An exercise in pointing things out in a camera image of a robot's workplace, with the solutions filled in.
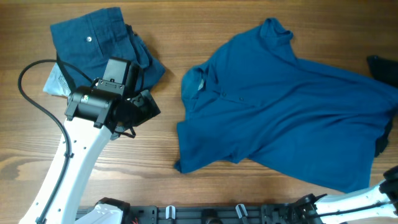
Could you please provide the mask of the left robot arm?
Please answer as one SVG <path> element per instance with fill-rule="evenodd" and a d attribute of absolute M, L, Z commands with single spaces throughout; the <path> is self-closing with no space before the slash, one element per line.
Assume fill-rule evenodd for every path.
<path fill-rule="evenodd" d="M 67 101 L 66 120 L 47 114 L 63 134 L 44 182 L 21 223 L 75 223 L 81 197 L 101 151 L 160 113 L 148 90 L 136 90 L 139 67 L 112 57 L 102 78 L 80 86 Z"/>

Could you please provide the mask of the blue polo shirt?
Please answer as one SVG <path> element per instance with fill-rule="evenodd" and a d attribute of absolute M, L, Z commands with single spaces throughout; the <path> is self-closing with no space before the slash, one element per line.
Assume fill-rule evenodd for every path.
<path fill-rule="evenodd" d="M 250 159 L 344 193 L 368 187 L 376 142 L 397 113 L 397 89 L 299 59 L 292 37 L 267 19 L 184 75 L 179 172 Z"/>

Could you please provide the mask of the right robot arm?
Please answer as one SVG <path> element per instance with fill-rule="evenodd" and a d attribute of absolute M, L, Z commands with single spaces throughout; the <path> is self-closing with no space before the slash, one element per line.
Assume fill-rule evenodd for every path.
<path fill-rule="evenodd" d="M 397 218 L 397 167 L 384 180 L 348 194 L 323 195 L 314 202 L 297 205 L 295 223 L 344 223 L 374 217 Z"/>

